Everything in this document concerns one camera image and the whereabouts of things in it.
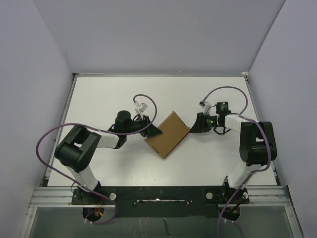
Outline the brown cardboard box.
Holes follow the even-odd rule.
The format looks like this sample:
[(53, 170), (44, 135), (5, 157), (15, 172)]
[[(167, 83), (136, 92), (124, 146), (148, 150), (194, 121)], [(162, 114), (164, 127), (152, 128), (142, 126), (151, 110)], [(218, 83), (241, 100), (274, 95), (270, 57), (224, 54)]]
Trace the brown cardboard box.
[(161, 135), (145, 139), (145, 142), (165, 159), (173, 149), (187, 136), (190, 128), (176, 112), (172, 112), (158, 127)]

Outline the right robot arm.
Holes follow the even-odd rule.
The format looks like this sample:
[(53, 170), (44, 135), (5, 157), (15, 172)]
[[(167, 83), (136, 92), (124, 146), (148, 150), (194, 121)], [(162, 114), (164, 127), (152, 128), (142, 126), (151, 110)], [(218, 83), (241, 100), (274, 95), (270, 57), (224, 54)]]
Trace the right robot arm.
[(239, 134), (239, 155), (241, 162), (226, 177), (228, 186), (220, 190), (221, 199), (227, 203), (238, 197), (238, 188), (245, 188), (250, 178), (264, 171), (277, 157), (273, 125), (269, 121), (256, 121), (240, 114), (232, 113), (228, 102), (211, 105), (201, 101), (204, 109), (197, 113), (190, 133), (206, 133), (214, 131), (217, 135), (225, 135), (234, 131)]

